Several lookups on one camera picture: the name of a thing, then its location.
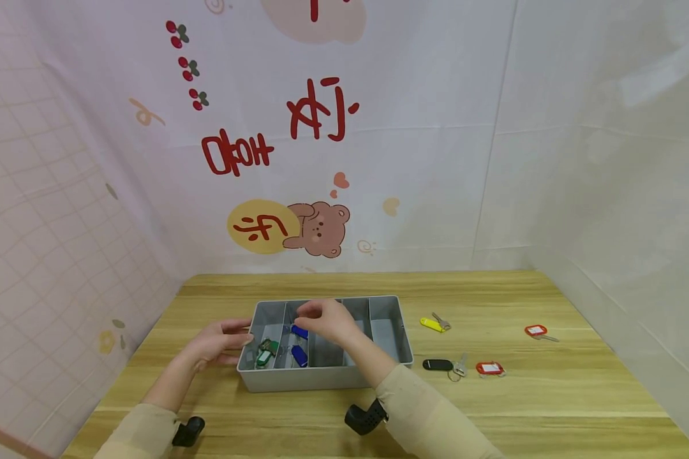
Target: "red chinese character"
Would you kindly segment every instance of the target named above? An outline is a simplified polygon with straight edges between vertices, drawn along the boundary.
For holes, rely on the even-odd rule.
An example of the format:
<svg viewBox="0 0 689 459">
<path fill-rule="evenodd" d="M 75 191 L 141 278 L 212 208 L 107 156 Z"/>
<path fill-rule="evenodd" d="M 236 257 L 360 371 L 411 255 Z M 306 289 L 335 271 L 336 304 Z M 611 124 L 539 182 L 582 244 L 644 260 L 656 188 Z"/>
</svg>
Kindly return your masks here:
<svg viewBox="0 0 689 459">
<path fill-rule="evenodd" d="M 344 3 L 349 3 L 350 0 L 344 0 Z M 319 0 L 311 0 L 311 22 L 319 20 Z"/>
<path fill-rule="evenodd" d="M 333 84 L 339 83 L 339 77 L 330 76 L 327 78 L 322 78 L 322 86 L 332 86 Z M 291 110 L 291 139 L 296 139 L 298 137 L 298 122 L 301 121 L 303 124 L 312 127 L 314 129 L 314 139 L 319 139 L 319 129 L 322 123 L 319 121 L 319 112 L 324 113 L 324 115 L 329 116 L 331 112 L 329 108 L 325 107 L 323 103 L 316 101 L 316 92 L 314 91 L 314 80 L 309 78 L 306 80 L 306 87 L 309 90 L 309 94 L 306 97 L 302 97 L 298 102 L 293 103 L 288 101 L 286 106 Z M 337 101 L 337 134 L 329 134 L 328 137 L 335 142 L 341 142 L 345 138 L 345 95 L 343 90 L 339 86 L 335 86 L 334 95 Z M 306 117 L 301 113 L 305 106 L 309 106 L 311 111 L 311 117 Z M 360 108 L 359 103 L 354 102 L 350 105 L 346 111 L 350 115 L 354 115 Z"/>
<path fill-rule="evenodd" d="M 251 231 L 260 231 L 260 233 L 263 236 L 263 239 L 266 241 L 270 240 L 270 237 L 268 236 L 268 230 L 273 228 L 273 225 L 266 225 L 263 222 L 269 219 L 270 221 L 276 222 L 276 225 L 278 225 L 278 229 L 281 230 L 283 233 L 283 236 L 288 236 L 288 233 L 286 232 L 286 228 L 283 227 L 283 223 L 276 217 L 275 215 L 259 215 L 258 216 L 258 226 L 248 226 L 248 227 L 241 227 L 238 225 L 233 225 L 232 227 L 235 228 L 237 231 L 240 231 L 241 233 L 249 233 Z M 253 223 L 254 220 L 251 217 L 243 217 L 242 221 L 245 223 Z M 248 236 L 248 241 L 257 241 L 258 240 L 258 235 L 257 234 L 251 234 Z"/>
<path fill-rule="evenodd" d="M 211 157 L 211 151 L 209 150 L 209 144 L 214 143 L 219 149 L 219 155 L 225 164 L 224 170 L 219 170 L 217 165 L 214 164 L 214 160 Z M 258 133 L 258 141 L 253 137 L 249 137 L 249 141 L 245 139 L 238 139 L 235 141 L 235 145 L 230 143 L 230 139 L 227 136 L 227 131 L 224 129 L 219 130 L 219 137 L 204 137 L 202 139 L 202 150 L 204 151 L 204 156 L 207 159 L 207 164 L 211 171 L 217 175 L 229 174 L 232 172 L 236 177 L 240 176 L 240 170 L 237 167 L 238 164 L 243 166 L 260 165 L 261 161 L 263 165 L 270 165 L 270 159 L 268 154 L 272 152 L 273 146 L 268 146 L 265 144 L 265 137 L 263 134 Z"/>
</svg>

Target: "yellow key tag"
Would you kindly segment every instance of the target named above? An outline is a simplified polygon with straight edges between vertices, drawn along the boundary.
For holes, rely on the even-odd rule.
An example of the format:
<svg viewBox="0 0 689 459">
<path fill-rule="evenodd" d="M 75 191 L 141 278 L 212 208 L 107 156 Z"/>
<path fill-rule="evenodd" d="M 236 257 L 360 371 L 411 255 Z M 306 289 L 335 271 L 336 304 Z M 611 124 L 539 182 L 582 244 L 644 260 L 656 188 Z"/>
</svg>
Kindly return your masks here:
<svg viewBox="0 0 689 459">
<path fill-rule="evenodd" d="M 440 333 L 445 332 L 445 329 L 442 328 L 441 325 L 438 324 L 438 322 L 436 322 L 436 320 L 427 319 L 426 317 L 421 318 L 421 325 L 423 325 L 424 327 L 428 327 L 432 330 L 436 330 Z"/>
</svg>

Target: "red key tag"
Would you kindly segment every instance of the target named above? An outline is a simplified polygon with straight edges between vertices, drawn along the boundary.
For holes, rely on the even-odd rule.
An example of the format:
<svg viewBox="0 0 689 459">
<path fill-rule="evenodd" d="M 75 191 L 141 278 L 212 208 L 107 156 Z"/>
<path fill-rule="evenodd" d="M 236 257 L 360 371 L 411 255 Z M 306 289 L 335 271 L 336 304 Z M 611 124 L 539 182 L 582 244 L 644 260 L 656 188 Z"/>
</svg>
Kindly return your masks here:
<svg viewBox="0 0 689 459">
<path fill-rule="evenodd" d="M 559 341 L 557 338 L 547 335 L 546 333 L 549 333 L 549 330 L 541 324 L 528 325 L 528 327 L 524 328 L 523 330 L 527 335 L 529 335 L 529 337 L 533 339 L 548 339 L 549 341 L 553 342 Z"/>
<path fill-rule="evenodd" d="M 486 377 L 489 375 L 503 377 L 506 375 L 503 365 L 500 365 L 498 362 L 480 362 L 477 364 L 475 369 L 478 370 L 478 373 L 480 373 L 480 377 Z"/>
</svg>

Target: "wooden table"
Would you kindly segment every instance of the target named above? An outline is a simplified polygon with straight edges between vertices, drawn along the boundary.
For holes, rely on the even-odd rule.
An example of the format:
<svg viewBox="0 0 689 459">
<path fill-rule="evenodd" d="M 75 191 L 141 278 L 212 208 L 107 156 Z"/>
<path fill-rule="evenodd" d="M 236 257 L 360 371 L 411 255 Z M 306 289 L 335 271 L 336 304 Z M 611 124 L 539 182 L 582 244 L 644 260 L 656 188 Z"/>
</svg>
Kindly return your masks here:
<svg viewBox="0 0 689 459">
<path fill-rule="evenodd" d="M 266 299 L 399 295 L 416 359 L 413 369 L 469 416 L 509 458 L 689 458 L 689 440 L 547 277 L 538 272 L 199 275 L 190 279 L 103 398 L 65 458 L 90 458 L 142 398 L 161 369 L 213 320 L 245 317 Z M 419 324 L 432 311 L 440 334 Z M 554 343 L 523 328 L 541 323 Z M 450 382 L 421 367 L 458 360 L 469 375 Z M 481 379 L 476 362 L 508 375 Z M 172 457 L 403 458 L 383 427 L 360 438 L 344 424 L 372 390 L 248 393 L 234 368 L 196 377 L 179 415 L 206 429 Z"/>
</svg>

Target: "hand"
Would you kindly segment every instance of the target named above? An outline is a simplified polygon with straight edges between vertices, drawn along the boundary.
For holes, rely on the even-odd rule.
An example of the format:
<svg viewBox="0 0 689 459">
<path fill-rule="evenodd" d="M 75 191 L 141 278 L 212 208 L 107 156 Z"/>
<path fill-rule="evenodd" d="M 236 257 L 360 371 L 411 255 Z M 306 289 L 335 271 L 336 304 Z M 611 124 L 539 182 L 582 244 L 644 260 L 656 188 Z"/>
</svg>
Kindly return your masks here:
<svg viewBox="0 0 689 459">
<path fill-rule="evenodd" d="M 248 333 L 252 319 L 225 319 L 211 323 L 203 328 L 179 354 L 193 364 L 196 372 L 202 371 L 209 363 L 236 365 L 239 356 L 230 356 L 225 351 L 236 351 L 253 341 Z"/>
<path fill-rule="evenodd" d="M 350 311 L 333 298 L 311 300 L 299 306 L 294 323 L 344 347 L 346 340 L 362 334 Z"/>
</svg>

